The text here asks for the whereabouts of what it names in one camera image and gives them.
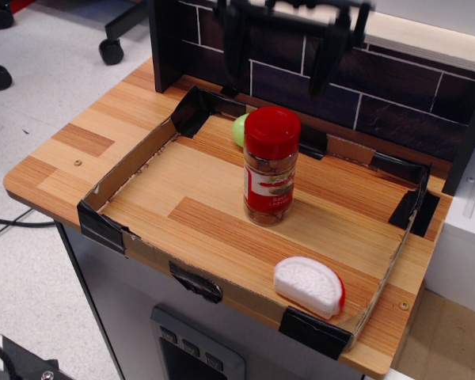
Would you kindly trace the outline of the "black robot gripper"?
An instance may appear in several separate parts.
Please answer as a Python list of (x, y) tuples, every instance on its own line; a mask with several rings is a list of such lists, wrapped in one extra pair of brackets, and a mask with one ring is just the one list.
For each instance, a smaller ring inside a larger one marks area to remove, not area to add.
[[(311, 36), (317, 48), (310, 72), (311, 97), (321, 97), (337, 72), (348, 50), (362, 43), (368, 17), (374, 11), (369, 1), (285, 1), (291, 8), (280, 9), (280, 1), (256, 5), (251, 1), (217, 1), (213, 5), (215, 19), (223, 27), (223, 51), (230, 83), (240, 89), (249, 70), (251, 29), (267, 29)], [(331, 9), (336, 15), (318, 21), (300, 10), (313, 12)]]

